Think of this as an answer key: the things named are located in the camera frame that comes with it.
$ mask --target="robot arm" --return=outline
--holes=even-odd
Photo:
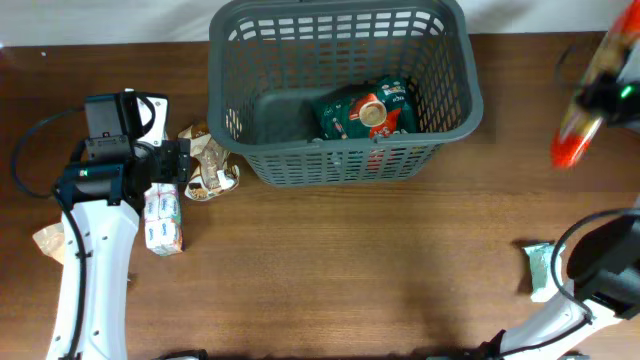
[[[558,359],[598,330],[640,312],[640,210],[605,211],[579,221],[558,241],[554,256],[581,226],[611,215],[622,216],[576,245],[567,264],[571,281],[522,326],[483,344],[481,358]]]
[[[164,133],[166,97],[93,96],[85,110],[89,160],[75,154],[55,192],[66,248],[47,360],[127,358],[127,273],[144,192],[152,182],[186,183],[189,176],[188,140],[140,142]],[[144,125],[141,113],[150,115]]]
[[[78,203],[71,211],[87,253],[86,295],[77,353],[83,359],[126,359],[125,302],[127,270],[139,215],[126,202],[109,206],[107,200]],[[65,228],[65,262],[58,315],[47,360],[70,351],[77,321],[80,284],[78,244],[69,221]]]

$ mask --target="snack package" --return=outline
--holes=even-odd
[[[62,223],[49,225],[33,234],[43,254],[51,256],[60,264],[64,264],[64,226]]]
[[[558,292],[551,278],[551,271],[555,271],[558,274],[558,279],[562,282],[562,276],[560,276],[562,259],[560,257],[558,257],[558,261],[556,262],[556,269],[551,269],[551,254],[553,253],[553,248],[554,246],[551,244],[537,244],[523,248],[524,252],[529,256],[529,266],[531,267],[531,278],[533,282],[531,301],[533,302],[547,302]],[[564,249],[564,246],[560,248],[560,254],[562,254]]]
[[[191,157],[200,162],[184,192],[189,199],[208,201],[238,186],[240,169],[229,167],[229,151],[213,140],[205,123],[190,126],[178,137],[191,140]]]
[[[640,78],[636,56],[640,55],[640,0],[634,0],[618,18],[600,44],[582,79],[580,90],[574,95],[560,128],[551,144],[551,159],[556,168],[570,168],[578,163],[600,126],[604,115],[587,111],[579,105],[583,88],[596,82],[605,74],[620,80]],[[629,95],[625,89],[620,96]]]
[[[145,242],[149,250],[160,256],[183,250],[178,196],[178,187],[171,184],[152,184],[144,193]]]
[[[326,140],[389,137],[398,130],[417,132],[416,118],[401,78],[387,77],[364,93],[313,104]]]

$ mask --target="green light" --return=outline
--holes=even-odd
[[[625,86],[625,88],[622,90],[622,93],[620,94],[620,97],[622,99],[626,98],[627,96],[629,96],[629,94],[631,94],[633,92],[633,86],[631,85],[627,85]]]

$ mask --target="white wall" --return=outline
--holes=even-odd
[[[229,0],[0,1],[0,44],[18,46],[208,40]],[[470,32],[521,33],[606,30],[631,0],[458,1]]]

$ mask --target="food wrapper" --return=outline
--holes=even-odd
[[[551,254],[553,253],[553,248],[554,246],[552,244],[546,243],[523,248],[524,252],[529,256],[529,266],[531,267],[531,278],[533,282],[531,301],[533,302],[547,302],[558,292],[551,277]],[[562,254],[564,249],[564,246],[560,248],[559,254]],[[560,276],[561,269],[562,258],[558,256],[555,272],[558,274],[558,279],[562,284],[562,276]]]
[[[160,256],[182,252],[182,230],[172,219],[161,219],[145,223],[147,248]]]
[[[64,226],[62,223],[49,225],[33,234],[43,254],[52,257],[60,264],[64,264]]]
[[[144,228],[147,248],[157,255],[182,252],[182,218],[178,188],[172,184],[152,184],[144,194]]]
[[[398,130],[417,132],[405,81],[387,77],[362,93],[312,104],[326,140],[389,137]]]
[[[208,201],[238,186],[240,169],[229,166],[229,151],[213,140],[205,123],[190,126],[178,137],[191,140],[191,157],[200,163],[185,189],[189,199]]]

